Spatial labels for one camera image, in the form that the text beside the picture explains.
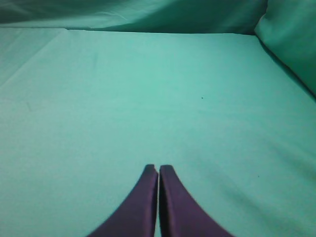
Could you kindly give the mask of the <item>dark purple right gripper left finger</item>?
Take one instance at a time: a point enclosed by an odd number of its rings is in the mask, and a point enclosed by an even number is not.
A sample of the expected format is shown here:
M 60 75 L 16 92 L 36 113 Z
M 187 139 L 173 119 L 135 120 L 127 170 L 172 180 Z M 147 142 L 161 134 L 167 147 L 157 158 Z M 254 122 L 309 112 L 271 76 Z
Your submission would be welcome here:
M 134 188 L 90 237 L 153 237 L 157 219 L 158 172 L 147 164 Z

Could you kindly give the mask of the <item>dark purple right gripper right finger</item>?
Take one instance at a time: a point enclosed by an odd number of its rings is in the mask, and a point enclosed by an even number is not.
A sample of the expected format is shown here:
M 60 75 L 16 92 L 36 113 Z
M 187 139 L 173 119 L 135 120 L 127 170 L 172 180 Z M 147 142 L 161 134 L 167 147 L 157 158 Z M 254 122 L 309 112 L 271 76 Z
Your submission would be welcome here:
M 159 222 L 162 237 L 231 237 L 193 199 L 173 166 L 159 170 Z

